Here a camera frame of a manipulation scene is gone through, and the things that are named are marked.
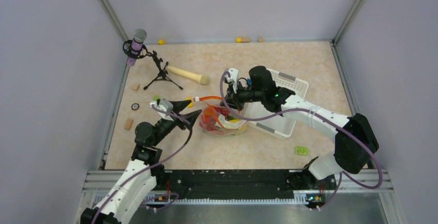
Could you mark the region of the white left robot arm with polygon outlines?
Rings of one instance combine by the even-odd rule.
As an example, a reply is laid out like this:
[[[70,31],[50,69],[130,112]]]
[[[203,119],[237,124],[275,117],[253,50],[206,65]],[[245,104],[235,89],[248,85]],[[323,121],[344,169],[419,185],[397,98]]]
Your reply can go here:
[[[85,208],[80,223],[129,223],[144,198],[153,190],[165,185],[164,163],[176,156],[189,143],[194,124],[201,110],[183,114],[192,100],[170,101],[158,99],[150,107],[161,118],[156,124],[139,123],[134,130],[135,147],[122,175],[105,197],[94,207]],[[158,144],[175,128],[187,130],[187,139],[182,146],[166,158],[161,158]]]

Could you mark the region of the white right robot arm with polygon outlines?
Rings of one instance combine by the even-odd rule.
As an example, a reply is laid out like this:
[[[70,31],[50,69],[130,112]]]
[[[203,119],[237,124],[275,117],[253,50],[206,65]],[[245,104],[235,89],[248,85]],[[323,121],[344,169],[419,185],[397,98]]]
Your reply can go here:
[[[316,189],[326,177],[336,173],[358,174],[370,160],[375,160],[379,144],[364,115],[346,116],[315,105],[294,90],[278,85],[265,66],[250,69],[249,77],[251,85],[243,87],[237,69],[223,72],[220,93],[226,107],[241,110],[245,103],[260,103],[270,115],[245,120],[281,116],[306,124],[334,142],[333,152],[313,159],[305,167],[303,183],[306,187]]]

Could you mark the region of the clear zip bag orange zipper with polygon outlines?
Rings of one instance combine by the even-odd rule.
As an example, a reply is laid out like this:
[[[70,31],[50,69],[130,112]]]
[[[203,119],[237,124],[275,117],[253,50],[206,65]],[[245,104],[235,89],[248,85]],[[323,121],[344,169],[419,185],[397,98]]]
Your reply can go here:
[[[207,134],[215,136],[229,136],[238,135],[243,133],[247,127],[247,121],[242,120],[240,123],[234,125],[233,123],[228,123],[227,120],[239,119],[236,115],[230,112],[228,118],[219,115],[213,108],[213,106],[220,106],[219,104],[210,104],[209,100],[220,101],[219,96],[210,95],[205,97],[194,97],[193,103],[204,103],[206,106],[202,110],[201,115],[198,117],[199,126],[201,130]]]

